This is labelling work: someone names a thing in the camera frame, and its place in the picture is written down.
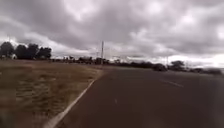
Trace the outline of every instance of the gray cloud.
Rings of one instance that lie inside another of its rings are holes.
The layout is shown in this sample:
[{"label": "gray cloud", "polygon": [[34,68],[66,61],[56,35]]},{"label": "gray cloud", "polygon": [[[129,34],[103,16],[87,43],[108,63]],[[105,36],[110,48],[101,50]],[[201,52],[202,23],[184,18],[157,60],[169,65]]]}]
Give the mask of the gray cloud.
[{"label": "gray cloud", "polygon": [[222,0],[85,0],[94,3],[96,12],[83,20],[65,3],[70,2],[76,13],[81,2],[71,1],[1,0],[0,31],[18,42],[52,41],[91,53],[105,40],[108,56],[200,56],[224,51],[217,36],[217,28],[224,25]]}]

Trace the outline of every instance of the tree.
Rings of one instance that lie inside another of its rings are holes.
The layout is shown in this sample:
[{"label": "tree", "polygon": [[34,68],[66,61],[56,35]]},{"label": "tree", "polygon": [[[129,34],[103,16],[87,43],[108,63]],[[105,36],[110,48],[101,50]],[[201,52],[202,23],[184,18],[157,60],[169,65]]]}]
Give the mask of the tree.
[{"label": "tree", "polygon": [[131,62],[129,65],[131,67],[136,67],[136,68],[152,68],[153,66],[151,62],[144,62],[144,61],[142,61],[141,63]]},{"label": "tree", "polygon": [[184,62],[177,60],[177,61],[173,61],[171,62],[171,70],[175,70],[175,71],[181,71],[183,69],[184,66]]},{"label": "tree", "polygon": [[10,42],[4,42],[0,46],[0,56],[9,58],[14,53],[14,48]]},{"label": "tree", "polygon": [[116,59],[116,60],[114,61],[114,63],[115,63],[115,64],[120,64],[120,63],[121,63],[121,60],[120,60],[120,59]]},{"label": "tree", "polygon": [[51,48],[41,47],[40,50],[37,52],[36,58],[37,59],[50,59],[51,58]]},{"label": "tree", "polygon": [[102,58],[96,58],[95,60],[92,60],[91,58],[91,61],[94,62],[95,64],[101,64],[103,62],[103,64],[110,64],[110,61],[107,60],[107,59],[102,59]]},{"label": "tree", "polygon": [[27,48],[27,59],[34,59],[39,51],[39,46],[37,44],[29,44]]},{"label": "tree", "polygon": [[153,68],[154,71],[167,71],[167,68],[163,64],[154,64]]},{"label": "tree", "polygon": [[212,75],[222,75],[222,70],[217,69],[217,68],[211,68],[206,71],[207,74],[212,74]]},{"label": "tree", "polygon": [[18,59],[27,59],[27,48],[25,45],[18,45],[15,50]]}]

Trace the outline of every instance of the grass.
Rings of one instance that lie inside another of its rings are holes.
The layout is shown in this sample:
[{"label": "grass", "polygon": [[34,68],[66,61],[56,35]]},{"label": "grass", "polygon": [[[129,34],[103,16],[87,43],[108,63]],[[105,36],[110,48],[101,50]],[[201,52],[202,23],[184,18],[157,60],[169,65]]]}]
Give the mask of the grass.
[{"label": "grass", "polygon": [[0,127],[42,127],[99,76],[98,71],[75,64],[1,60]]}]

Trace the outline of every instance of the sky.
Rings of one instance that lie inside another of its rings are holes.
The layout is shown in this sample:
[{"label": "sky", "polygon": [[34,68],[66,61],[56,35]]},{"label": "sky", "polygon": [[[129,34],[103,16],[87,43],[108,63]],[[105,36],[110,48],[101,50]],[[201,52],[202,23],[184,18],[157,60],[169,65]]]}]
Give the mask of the sky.
[{"label": "sky", "polygon": [[53,56],[97,56],[224,67],[223,0],[0,0],[0,43]]}]

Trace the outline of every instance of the utility pole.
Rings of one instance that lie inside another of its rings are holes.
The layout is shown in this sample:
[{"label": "utility pole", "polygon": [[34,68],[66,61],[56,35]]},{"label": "utility pole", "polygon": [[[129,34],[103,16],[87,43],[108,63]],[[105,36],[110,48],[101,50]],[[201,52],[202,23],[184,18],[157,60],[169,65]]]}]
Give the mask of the utility pole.
[{"label": "utility pole", "polygon": [[104,41],[102,41],[102,49],[101,49],[101,65],[103,65],[103,53],[104,52]]},{"label": "utility pole", "polygon": [[166,67],[168,68],[169,66],[169,56],[166,57]]},{"label": "utility pole", "polygon": [[9,34],[8,34],[8,42],[10,42],[11,41],[11,38],[10,38],[10,36],[9,36]]}]

